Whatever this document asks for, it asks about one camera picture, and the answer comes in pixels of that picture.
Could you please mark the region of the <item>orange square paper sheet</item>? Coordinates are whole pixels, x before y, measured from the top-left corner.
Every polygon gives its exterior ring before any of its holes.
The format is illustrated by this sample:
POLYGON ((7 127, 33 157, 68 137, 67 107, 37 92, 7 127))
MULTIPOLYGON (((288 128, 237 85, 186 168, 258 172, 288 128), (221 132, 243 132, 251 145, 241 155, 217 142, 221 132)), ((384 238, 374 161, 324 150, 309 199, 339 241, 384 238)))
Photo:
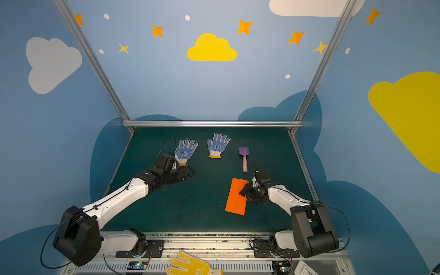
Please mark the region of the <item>orange square paper sheet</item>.
POLYGON ((247 199, 240 195, 240 192, 248 183, 249 181, 243 179, 232 179, 225 212, 241 216, 245 215, 247 199))

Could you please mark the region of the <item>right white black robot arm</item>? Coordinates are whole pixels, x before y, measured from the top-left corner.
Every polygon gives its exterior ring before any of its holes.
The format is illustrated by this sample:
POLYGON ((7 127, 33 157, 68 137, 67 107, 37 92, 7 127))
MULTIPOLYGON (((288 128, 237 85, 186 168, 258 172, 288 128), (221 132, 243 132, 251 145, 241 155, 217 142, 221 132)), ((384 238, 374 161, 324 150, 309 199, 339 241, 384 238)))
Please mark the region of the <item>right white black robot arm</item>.
POLYGON ((340 249, 326 206, 301 198, 272 181, 266 169, 256 170, 252 181, 242 188, 239 195, 256 205, 267 199, 290 215, 292 229, 278 231, 273 236, 277 248, 294 250, 304 258, 340 249))

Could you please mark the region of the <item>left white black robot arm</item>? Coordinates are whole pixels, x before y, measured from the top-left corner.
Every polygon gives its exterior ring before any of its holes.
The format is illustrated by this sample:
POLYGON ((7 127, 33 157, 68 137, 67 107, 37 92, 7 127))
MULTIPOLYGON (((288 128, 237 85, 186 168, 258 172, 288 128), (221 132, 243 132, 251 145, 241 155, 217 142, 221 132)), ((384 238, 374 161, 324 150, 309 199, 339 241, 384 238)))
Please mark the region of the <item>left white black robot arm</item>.
POLYGON ((190 166, 181 166, 169 154, 160 154, 155 164, 136 174, 125 185, 84 207, 68 208, 56 229, 52 246, 80 267, 97 255, 128 252, 143 257, 148 250, 146 236, 138 230, 103 231, 105 225, 134 202, 165 184, 188 181, 194 175, 190 166))

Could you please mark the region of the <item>left blue dotted work glove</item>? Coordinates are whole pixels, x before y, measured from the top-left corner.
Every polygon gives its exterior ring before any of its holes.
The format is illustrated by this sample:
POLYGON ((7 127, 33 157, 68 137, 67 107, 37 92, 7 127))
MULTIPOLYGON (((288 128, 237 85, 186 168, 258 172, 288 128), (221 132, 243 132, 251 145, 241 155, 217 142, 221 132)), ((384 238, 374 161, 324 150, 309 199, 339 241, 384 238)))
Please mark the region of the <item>left blue dotted work glove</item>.
POLYGON ((178 147, 174 152, 174 157, 181 167, 187 165, 188 160, 191 159, 197 147, 198 143, 194 139, 181 139, 179 141, 178 147))

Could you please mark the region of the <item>blue dotted work glove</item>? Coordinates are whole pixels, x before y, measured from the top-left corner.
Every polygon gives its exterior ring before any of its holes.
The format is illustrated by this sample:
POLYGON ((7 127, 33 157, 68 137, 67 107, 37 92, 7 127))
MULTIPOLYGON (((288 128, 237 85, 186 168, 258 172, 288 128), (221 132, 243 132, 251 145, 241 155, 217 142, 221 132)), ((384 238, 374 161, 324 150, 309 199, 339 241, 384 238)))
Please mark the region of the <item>blue dotted work glove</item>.
POLYGON ((181 167, 187 165, 188 160, 191 159, 197 147, 198 143, 194 139, 181 139, 179 141, 178 147, 174 152, 174 157, 181 167))
POLYGON ((231 138, 222 133, 215 132, 211 139, 207 140, 207 149, 209 151, 209 158, 219 159, 221 154, 228 146, 231 138))

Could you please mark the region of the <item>purple pink spatula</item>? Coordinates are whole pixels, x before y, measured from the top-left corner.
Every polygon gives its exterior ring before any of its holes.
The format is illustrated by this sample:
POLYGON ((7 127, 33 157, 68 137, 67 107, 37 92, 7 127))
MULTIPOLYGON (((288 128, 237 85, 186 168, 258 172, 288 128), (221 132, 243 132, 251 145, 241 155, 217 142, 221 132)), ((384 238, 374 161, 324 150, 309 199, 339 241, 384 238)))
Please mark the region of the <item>purple pink spatula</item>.
POLYGON ((247 173, 248 172, 248 161, 247 161, 247 157, 250 154, 250 150, 248 147, 239 147, 238 148, 238 152, 239 154, 242 156, 242 163, 243 163, 243 172, 247 173))

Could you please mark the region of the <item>right blue dotted work glove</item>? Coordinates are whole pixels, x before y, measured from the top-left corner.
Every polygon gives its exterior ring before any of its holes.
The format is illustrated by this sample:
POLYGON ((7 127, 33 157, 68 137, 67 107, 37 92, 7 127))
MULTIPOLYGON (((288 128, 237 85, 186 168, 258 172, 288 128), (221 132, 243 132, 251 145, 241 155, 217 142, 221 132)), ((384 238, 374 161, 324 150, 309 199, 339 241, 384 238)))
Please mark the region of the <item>right blue dotted work glove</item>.
POLYGON ((209 158, 219 159, 221 154, 228 146, 231 138, 222 133, 215 132, 211 139, 207 140, 207 149, 209 151, 209 158))

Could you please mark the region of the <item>right green circuit board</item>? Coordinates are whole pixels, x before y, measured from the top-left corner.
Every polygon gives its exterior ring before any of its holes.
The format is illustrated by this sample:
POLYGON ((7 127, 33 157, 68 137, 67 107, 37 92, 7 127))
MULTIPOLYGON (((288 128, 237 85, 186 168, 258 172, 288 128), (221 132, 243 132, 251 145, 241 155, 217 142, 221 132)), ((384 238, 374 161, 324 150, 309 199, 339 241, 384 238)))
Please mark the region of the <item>right green circuit board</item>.
POLYGON ((291 265, 286 261, 272 262, 273 275, 289 275, 292 271, 291 265))

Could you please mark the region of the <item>green circuit board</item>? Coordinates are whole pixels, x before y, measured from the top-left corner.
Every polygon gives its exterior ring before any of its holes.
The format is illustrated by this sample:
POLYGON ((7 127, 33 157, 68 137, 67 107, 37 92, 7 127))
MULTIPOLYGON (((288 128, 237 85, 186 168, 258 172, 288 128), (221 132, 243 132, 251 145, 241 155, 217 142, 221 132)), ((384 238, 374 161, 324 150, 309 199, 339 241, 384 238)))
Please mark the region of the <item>green circuit board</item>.
POLYGON ((291 265, 286 261, 272 262, 273 275, 289 275, 292 271, 291 265))
POLYGON ((146 270, 148 265, 148 262, 145 261, 130 261, 127 270, 146 270))

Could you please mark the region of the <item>white plastic object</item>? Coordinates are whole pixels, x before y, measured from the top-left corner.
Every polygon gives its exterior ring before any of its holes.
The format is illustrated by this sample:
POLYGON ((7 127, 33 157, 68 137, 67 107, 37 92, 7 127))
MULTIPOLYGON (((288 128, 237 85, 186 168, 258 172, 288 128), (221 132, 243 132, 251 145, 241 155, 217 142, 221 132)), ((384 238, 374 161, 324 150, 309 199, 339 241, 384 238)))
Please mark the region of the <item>white plastic object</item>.
POLYGON ((313 268, 311 268, 306 262, 300 260, 294 271, 294 275, 319 275, 313 268))

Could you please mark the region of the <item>yellow dotted work glove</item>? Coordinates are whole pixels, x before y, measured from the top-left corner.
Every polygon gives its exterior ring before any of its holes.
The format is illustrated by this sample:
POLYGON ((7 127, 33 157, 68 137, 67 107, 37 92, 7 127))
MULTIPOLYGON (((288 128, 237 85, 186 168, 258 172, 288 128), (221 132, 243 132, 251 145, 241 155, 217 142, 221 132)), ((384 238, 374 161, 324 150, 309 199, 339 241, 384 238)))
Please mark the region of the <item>yellow dotted work glove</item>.
POLYGON ((222 269, 212 268, 208 262, 180 250, 171 259, 171 265, 166 269, 167 275, 224 275, 222 269))

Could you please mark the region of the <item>left green circuit board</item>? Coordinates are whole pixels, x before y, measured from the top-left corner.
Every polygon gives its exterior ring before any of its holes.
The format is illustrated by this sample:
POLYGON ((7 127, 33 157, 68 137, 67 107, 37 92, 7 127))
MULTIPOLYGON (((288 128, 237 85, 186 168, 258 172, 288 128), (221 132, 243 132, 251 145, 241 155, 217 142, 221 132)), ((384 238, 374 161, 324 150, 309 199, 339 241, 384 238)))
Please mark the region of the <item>left green circuit board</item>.
POLYGON ((127 270, 146 270, 148 265, 148 262, 145 261, 130 261, 127 270))

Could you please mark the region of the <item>aluminium rear frame bar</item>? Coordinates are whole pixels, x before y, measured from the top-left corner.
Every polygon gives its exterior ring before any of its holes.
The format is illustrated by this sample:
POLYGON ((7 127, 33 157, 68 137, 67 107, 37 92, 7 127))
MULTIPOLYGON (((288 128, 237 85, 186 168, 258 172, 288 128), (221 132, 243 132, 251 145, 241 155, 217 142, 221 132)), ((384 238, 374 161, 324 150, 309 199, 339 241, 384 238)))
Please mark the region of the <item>aluminium rear frame bar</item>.
POLYGON ((124 120, 125 127, 280 127, 300 128, 300 121, 170 121, 124 120))

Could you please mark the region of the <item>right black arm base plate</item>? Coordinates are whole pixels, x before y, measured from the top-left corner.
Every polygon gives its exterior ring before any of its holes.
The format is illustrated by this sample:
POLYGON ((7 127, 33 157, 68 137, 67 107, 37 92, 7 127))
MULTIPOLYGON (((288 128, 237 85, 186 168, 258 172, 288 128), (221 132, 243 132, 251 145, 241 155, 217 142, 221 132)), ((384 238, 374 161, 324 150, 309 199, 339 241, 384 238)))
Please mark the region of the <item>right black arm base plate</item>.
POLYGON ((286 258, 296 259, 300 254, 293 249, 282 249, 271 239, 251 238, 249 246, 255 258, 286 258))

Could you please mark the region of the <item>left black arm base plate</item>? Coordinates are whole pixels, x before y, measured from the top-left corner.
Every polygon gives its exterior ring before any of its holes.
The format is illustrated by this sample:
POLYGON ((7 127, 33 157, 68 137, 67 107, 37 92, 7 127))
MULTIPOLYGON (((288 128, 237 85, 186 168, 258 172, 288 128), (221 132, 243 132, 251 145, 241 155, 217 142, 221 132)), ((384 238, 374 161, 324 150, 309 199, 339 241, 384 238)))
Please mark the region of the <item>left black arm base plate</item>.
POLYGON ((133 250, 116 252, 116 258, 161 258, 165 242, 159 239, 147 239, 141 243, 140 249, 136 245, 133 250))

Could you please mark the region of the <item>right aluminium frame post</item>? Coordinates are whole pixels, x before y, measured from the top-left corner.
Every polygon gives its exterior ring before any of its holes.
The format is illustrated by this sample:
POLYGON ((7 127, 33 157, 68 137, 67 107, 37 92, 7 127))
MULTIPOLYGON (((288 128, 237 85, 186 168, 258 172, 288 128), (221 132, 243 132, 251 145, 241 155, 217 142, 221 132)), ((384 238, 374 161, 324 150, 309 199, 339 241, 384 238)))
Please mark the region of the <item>right aluminium frame post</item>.
POLYGON ((296 125, 292 126, 289 129, 289 135, 291 137, 294 136, 295 132, 297 131, 297 128, 302 126, 303 118, 307 112, 307 109, 315 96, 315 93, 322 82, 322 79, 325 75, 325 72, 332 60, 333 55, 335 54, 337 47, 346 31, 347 26, 349 25, 349 22, 352 18, 353 11, 355 9, 355 6, 358 1, 350 0, 347 1, 340 18, 338 19, 338 22, 335 26, 335 29, 332 33, 332 36, 330 37, 330 40, 328 42, 328 46, 326 47, 326 50, 323 54, 322 59, 320 60, 319 66, 317 67, 317 70, 315 72, 315 75, 312 79, 312 82, 299 106, 299 110, 294 118, 294 122, 297 123, 296 125))

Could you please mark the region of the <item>aluminium frame post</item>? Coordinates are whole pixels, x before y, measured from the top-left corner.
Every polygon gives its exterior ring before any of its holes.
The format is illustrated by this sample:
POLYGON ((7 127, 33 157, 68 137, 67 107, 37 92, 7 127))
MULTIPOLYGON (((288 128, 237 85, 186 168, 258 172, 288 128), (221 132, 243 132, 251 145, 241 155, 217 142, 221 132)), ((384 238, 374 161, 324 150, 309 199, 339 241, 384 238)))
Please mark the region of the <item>aluminium frame post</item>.
POLYGON ((326 50, 323 54, 322 59, 320 60, 319 66, 317 67, 317 70, 315 72, 315 75, 312 79, 312 82, 299 106, 299 110, 294 118, 294 122, 297 123, 296 125, 292 126, 289 129, 289 135, 291 137, 294 136, 295 132, 297 131, 297 128, 302 126, 303 118, 307 112, 307 109, 315 96, 315 93, 322 82, 322 79, 325 75, 325 72, 332 60, 333 55, 335 54, 337 47, 346 31, 347 26, 349 25, 349 22, 352 18, 353 11, 355 9, 355 6, 358 1, 350 0, 347 1, 340 18, 338 19, 338 22, 335 26, 335 29, 332 33, 332 36, 330 37, 330 40, 328 42, 328 46, 326 47, 326 50))
POLYGON ((87 58, 89 64, 91 65, 93 71, 95 72, 97 78, 102 84, 104 90, 106 91, 108 97, 110 98, 113 106, 117 110, 119 116, 123 121, 131 120, 128 112, 123 107, 123 103, 121 102, 116 90, 111 84, 108 76, 105 74, 104 69, 101 63, 98 60, 98 57, 94 53, 88 39, 86 38, 84 32, 81 29, 81 25, 77 22, 76 17, 68 3, 68 1, 64 0, 53 0, 57 10, 63 17, 65 23, 69 27, 71 33, 75 37, 78 45, 80 46, 84 56, 87 58))

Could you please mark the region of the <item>left aluminium frame post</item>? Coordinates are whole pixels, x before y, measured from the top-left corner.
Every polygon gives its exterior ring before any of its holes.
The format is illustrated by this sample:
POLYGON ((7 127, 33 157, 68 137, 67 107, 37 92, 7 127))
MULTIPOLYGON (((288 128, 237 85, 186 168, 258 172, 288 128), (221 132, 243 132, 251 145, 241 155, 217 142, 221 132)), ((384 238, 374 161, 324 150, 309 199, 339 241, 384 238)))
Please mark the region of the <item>left aluminium frame post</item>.
POLYGON ((86 38, 84 32, 81 29, 81 25, 77 22, 76 17, 68 3, 68 1, 64 0, 53 0, 57 10, 63 17, 65 23, 69 27, 71 33, 75 37, 78 45, 80 46, 84 56, 87 58, 89 64, 91 65, 93 71, 95 72, 97 78, 102 84, 104 90, 106 91, 108 97, 110 98, 113 106, 117 110, 119 116, 123 121, 131 120, 128 112, 123 107, 123 103, 121 102, 116 90, 111 84, 108 76, 105 74, 104 69, 101 63, 98 60, 98 57, 94 53, 88 39, 86 38))

